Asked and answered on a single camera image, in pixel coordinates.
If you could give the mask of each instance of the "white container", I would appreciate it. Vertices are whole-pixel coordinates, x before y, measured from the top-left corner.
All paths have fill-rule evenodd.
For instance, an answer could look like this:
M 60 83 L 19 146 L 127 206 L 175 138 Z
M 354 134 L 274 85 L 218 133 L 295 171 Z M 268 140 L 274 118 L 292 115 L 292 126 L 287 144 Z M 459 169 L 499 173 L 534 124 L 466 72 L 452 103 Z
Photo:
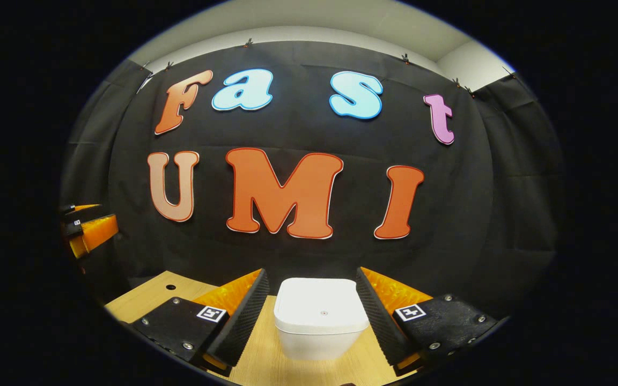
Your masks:
M 338 359 L 369 326 L 356 283 L 347 279 L 286 279 L 273 314 L 283 354 L 295 360 Z

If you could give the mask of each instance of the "black fabric backdrop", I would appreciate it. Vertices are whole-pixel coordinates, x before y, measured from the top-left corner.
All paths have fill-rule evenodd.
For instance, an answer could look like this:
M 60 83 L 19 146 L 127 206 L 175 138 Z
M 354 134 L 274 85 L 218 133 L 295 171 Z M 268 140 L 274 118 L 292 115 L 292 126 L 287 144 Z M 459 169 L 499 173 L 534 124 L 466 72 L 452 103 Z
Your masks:
M 104 246 L 104 259 L 120 262 L 113 275 L 133 286 L 164 270 L 221 285 L 264 267 L 275 294 L 285 278 L 351 279 L 356 267 L 365 266 L 434 296 L 456 293 L 500 318 L 554 255 L 563 207 L 559 148 L 535 97 L 512 76 L 472 98 L 427 69 L 324 42 L 267 42 L 212 52 L 157 73 L 137 95 L 147 74 L 134 63 L 119 68 L 125 70 L 115 71 L 112 82 L 125 85 L 122 92 L 91 100 L 93 107 L 79 118 L 83 129 L 76 128 L 70 139 L 76 150 L 67 160 L 62 201 L 102 203 L 116 213 L 120 233 Z M 223 80 L 252 68 L 273 73 L 271 103 L 255 112 L 213 110 L 211 98 Z M 183 123 L 154 135 L 167 88 L 206 69 L 214 78 L 199 86 L 191 108 L 181 110 Z M 328 98 L 335 92 L 329 81 L 339 71 L 381 81 L 377 117 L 364 121 L 331 110 Z M 422 97 L 434 93 L 453 111 L 451 146 L 432 134 L 430 108 Z M 96 115 L 102 118 L 93 120 Z M 85 132 L 103 145 L 79 152 L 77 135 L 90 135 Z M 263 149 L 281 183 L 309 152 L 343 159 L 330 205 L 333 237 L 291 237 L 285 228 L 294 210 L 275 235 L 263 224 L 256 234 L 229 230 L 233 170 L 225 154 L 235 147 Z M 169 154 L 166 193 L 177 202 L 172 157 L 179 151 L 201 156 L 194 168 L 194 214 L 182 223 L 154 208 L 146 163 L 151 152 Z M 378 240 L 373 230 L 387 208 L 391 186 L 385 173 L 393 165 L 419 168 L 425 179 L 409 218 L 411 233 Z M 256 210 L 255 218 L 260 218 Z M 94 253 L 87 260 L 93 259 L 98 259 Z

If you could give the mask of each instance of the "peach letter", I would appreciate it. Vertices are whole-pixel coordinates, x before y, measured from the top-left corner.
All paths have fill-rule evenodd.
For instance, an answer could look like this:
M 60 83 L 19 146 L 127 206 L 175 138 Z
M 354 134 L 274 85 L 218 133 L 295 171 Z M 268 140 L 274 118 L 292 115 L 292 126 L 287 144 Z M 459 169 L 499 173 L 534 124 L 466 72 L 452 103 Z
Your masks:
M 179 152 L 173 157 L 178 166 L 178 184 L 180 186 L 180 202 L 173 205 L 166 198 L 164 185 L 164 169 L 168 164 L 168 154 L 153 152 L 147 157 L 149 164 L 149 188 L 152 191 L 152 202 L 159 213 L 169 220 L 183 222 L 192 217 L 194 210 L 194 191 L 192 189 L 192 168 L 199 162 L 196 152 Z
M 307 154 L 285 185 L 280 185 L 261 149 L 232 149 L 225 159 L 235 173 L 233 217 L 226 222 L 230 230 L 245 233 L 259 230 L 259 222 L 252 218 L 254 203 L 272 234 L 278 233 L 290 210 L 297 206 L 295 221 L 287 227 L 290 235 L 302 239 L 328 239 L 333 235 L 328 211 L 333 180 L 343 169 L 341 159 L 331 154 Z
M 411 230 L 407 221 L 416 188 L 424 181 L 424 173 L 410 166 L 390 166 L 386 174 L 392 183 L 390 201 L 383 222 L 373 235 L 376 239 L 401 239 Z
M 170 86 L 166 91 L 168 97 L 166 98 L 164 112 L 161 115 L 161 122 L 154 129 L 154 134 L 159 135 L 176 129 L 182 123 L 182 115 L 179 113 L 180 105 L 184 110 L 189 109 L 197 96 L 199 86 L 195 83 L 206 85 L 213 76 L 214 73 L 208 69 Z

